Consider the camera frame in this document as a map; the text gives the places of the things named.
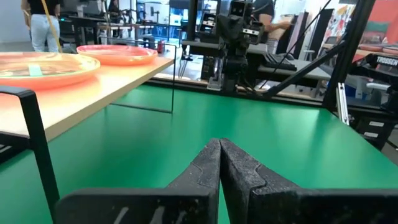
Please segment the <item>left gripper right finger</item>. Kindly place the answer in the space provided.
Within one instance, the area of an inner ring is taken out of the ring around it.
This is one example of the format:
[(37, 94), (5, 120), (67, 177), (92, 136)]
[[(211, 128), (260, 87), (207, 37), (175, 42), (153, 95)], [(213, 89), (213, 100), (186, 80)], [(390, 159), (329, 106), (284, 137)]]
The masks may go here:
[(230, 224), (398, 224), (398, 189), (306, 189), (221, 139)]

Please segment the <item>black keyboard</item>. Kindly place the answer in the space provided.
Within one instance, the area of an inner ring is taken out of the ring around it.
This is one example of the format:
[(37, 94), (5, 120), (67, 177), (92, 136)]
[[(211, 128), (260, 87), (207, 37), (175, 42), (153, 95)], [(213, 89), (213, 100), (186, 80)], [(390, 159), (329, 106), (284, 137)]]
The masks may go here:
[(283, 55), (265, 54), (264, 66), (270, 68), (280, 68), (283, 70), (296, 71), (297, 67)]

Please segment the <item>green table mat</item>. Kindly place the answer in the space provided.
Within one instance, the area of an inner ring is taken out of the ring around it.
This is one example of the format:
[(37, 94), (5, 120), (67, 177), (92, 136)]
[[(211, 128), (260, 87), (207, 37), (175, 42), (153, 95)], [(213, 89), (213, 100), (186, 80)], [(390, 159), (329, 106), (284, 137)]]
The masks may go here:
[(325, 110), (186, 91), (172, 114), (108, 106), (49, 148), (65, 195), (163, 187), (211, 138), (228, 138), (302, 187), (398, 189), (398, 166)]

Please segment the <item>silver aluminium bar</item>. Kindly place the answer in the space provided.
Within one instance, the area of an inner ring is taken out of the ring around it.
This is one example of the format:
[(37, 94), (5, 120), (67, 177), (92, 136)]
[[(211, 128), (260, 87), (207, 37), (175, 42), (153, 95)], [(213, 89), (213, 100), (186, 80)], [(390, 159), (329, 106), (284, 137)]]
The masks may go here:
[(336, 87), (336, 102), (340, 121), (346, 125), (349, 125), (349, 113), (344, 83), (338, 83), (338, 86)]

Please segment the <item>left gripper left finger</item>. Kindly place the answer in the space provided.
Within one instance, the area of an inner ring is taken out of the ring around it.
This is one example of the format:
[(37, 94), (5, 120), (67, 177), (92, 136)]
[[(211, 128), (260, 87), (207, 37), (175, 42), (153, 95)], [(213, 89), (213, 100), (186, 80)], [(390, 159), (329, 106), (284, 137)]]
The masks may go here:
[(217, 224), (221, 144), (211, 139), (164, 188), (87, 188), (55, 207), (55, 224)]

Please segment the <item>black Trossen labelled device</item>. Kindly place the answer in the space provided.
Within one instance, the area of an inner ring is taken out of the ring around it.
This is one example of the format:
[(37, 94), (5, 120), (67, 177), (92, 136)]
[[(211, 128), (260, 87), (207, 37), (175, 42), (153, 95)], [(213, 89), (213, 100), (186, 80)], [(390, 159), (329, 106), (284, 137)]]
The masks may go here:
[(377, 69), (379, 65), (384, 65), (398, 70), (398, 58), (369, 54), (365, 57), (365, 61), (368, 65), (367, 70), (370, 78), (389, 84), (386, 90), (389, 97), (387, 102), (382, 104), (382, 108), (398, 114), (398, 73)]

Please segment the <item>large pink transparent plate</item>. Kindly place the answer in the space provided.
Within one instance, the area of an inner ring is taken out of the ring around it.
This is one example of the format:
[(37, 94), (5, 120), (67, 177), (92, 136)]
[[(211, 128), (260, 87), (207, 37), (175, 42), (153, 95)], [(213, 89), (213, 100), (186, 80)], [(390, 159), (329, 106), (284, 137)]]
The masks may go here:
[(117, 66), (146, 65), (158, 56), (156, 50), (130, 45), (82, 45), (76, 51), (99, 60), (102, 65)]

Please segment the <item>green transparent plate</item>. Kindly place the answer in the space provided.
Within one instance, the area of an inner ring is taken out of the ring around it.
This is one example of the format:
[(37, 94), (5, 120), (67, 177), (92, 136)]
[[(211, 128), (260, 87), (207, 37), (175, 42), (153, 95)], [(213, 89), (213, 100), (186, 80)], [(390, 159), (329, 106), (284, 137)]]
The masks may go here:
[(100, 68), (99, 60), (53, 52), (0, 52), (0, 85), (31, 90), (85, 82)]

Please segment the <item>colourful poster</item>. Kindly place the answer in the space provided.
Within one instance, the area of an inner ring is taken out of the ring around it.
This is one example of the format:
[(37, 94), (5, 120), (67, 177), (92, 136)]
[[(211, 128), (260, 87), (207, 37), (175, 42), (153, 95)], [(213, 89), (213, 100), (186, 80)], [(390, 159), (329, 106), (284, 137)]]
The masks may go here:
[(345, 3), (335, 6), (325, 31), (323, 44), (334, 44), (338, 41), (345, 32), (355, 7), (355, 4)]

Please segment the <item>black table frame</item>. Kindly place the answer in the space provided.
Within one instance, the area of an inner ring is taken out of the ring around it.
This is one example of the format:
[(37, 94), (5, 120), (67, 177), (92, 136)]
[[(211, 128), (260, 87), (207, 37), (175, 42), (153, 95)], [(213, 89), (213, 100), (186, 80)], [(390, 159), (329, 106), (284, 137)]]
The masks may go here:
[[(246, 10), (243, 16), (252, 16), (255, 0), (244, 0)], [(215, 34), (216, 17), (219, 15), (229, 16), (229, 9), (226, 14), (205, 14), (202, 17), (201, 25), (210, 28), (209, 32), (203, 32), (201, 26), (195, 24), (197, 15), (198, 0), (190, 0), (188, 10), (187, 38), (185, 40), (206, 42), (218, 44), (218, 56), (204, 56), (202, 69), (207, 73), (206, 80), (199, 82), (197, 80), (185, 81), (180, 78), (156, 78), (155, 84), (169, 88), (179, 88), (181, 90), (201, 91), (224, 96), (233, 96), (247, 98), (251, 100), (275, 101), (278, 103), (287, 103), (291, 105), (312, 105), (317, 108), (326, 108), (331, 112), (338, 112), (336, 102), (336, 87), (338, 83), (344, 83), (348, 75), (361, 77), (368, 76), (367, 63), (365, 57), (355, 59), (355, 54), (363, 34), (367, 19), (373, 9), (376, 0), (359, 0), (354, 9), (348, 27), (340, 37), (338, 42), (324, 54), (311, 61), (303, 69), (295, 71), (295, 74), (286, 78), (282, 82), (269, 80), (259, 80), (256, 78), (258, 67), (264, 65), (264, 56), (250, 56), (248, 60), (248, 69), (242, 76), (236, 90), (224, 92), (221, 90), (222, 79), (218, 76), (219, 45), (220, 38)], [(335, 59), (336, 63), (328, 71), (331, 78), (328, 80), (326, 92), (322, 100), (301, 100), (296, 96), (282, 96), (282, 91), (295, 82), (303, 78), (314, 68), (322, 69), (325, 62)], [(381, 149), (388, 141), (393, 129), (398, 125), (398, 114), (391, 113), (378, 105), (361, 105), (357, 98), (346, 96), (346, 102), (349, 113), (349, 126), (357, 133), (362, 135), (365, 140), (374, 147)]]

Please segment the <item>wooden shelf with black frame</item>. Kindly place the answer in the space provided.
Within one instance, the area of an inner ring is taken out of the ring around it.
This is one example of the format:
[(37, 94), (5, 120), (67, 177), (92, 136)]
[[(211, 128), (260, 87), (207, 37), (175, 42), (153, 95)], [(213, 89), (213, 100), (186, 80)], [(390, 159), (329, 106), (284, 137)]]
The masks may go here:
[(60, 195), (48, 142), (175, 63), (102, 65), (93, 78), (60, 88), (31, 90), (0, 85), (0, 164), (25, 150), (34, 153), (49, 211)]

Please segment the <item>person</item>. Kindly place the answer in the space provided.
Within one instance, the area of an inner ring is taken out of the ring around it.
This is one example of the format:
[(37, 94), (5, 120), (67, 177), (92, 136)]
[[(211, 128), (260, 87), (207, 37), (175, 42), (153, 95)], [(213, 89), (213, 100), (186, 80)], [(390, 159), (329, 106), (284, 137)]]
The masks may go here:
[(255, 0), (252, 17), (264, 25), (264, 32), (261, 37), (261, 44), (267, 45), (267, 52), (273, 53), (275, 41), (269, 42), (269, 34), (276, 30), (287, 30), (292, 23), (290, 21), (280, 21), (273, 23), (275, 16), (273, 0)]
[(49, 16), (46, 15), (42, 0), (21, 0), (21, 9), (30, 15), (25, 23), (30, 28), (32, 47), (36, 52), (45, 52), (45, 44), (49, 52), (59, 52), (60, 0), (44, 0)]
[(108, 15), (111, 22), (113, 23), (119, 22), (120, 10), (119, 10), (118, 0), (110, 0), (108, 6)]

